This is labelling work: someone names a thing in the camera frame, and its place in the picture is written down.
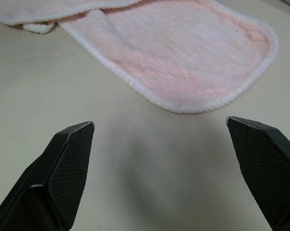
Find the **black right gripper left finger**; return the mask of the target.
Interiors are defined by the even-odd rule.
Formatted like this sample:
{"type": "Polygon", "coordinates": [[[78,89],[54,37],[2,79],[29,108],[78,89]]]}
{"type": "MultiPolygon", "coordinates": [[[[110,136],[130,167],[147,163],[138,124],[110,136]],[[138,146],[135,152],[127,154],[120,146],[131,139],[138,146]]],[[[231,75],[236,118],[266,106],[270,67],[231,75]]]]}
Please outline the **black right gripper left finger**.
{"type": "Polygon", "coordinates": [[[0,205],[0,231],[70,231],[86,185],[94,122],[56,133],[0,205]]]}

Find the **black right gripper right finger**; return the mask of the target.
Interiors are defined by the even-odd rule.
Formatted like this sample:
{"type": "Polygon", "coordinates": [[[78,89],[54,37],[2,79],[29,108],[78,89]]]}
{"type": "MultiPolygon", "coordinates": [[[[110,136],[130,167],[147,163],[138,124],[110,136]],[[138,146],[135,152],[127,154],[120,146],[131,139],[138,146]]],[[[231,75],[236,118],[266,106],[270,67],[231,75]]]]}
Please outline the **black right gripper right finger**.
{"type": "Polygon", "coordinates": [[[241,174],[272,231],[290,231],[290,140],[277,128],[227,118],[241,174]]]}

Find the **pink towel with white edge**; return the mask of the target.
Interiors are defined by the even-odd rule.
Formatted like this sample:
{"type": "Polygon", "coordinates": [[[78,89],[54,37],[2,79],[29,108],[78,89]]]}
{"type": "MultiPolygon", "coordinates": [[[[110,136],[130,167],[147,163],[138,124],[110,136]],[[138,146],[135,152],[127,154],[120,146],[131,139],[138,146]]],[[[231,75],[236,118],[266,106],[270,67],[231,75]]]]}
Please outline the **pink towel with white edge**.
{"type": "Polygon", "coordinates": [[[0,22],[60,26],[152,104],[179,114],[221,108],[278,52],[266,23],[217,0],[0,0],[0,22]]]}

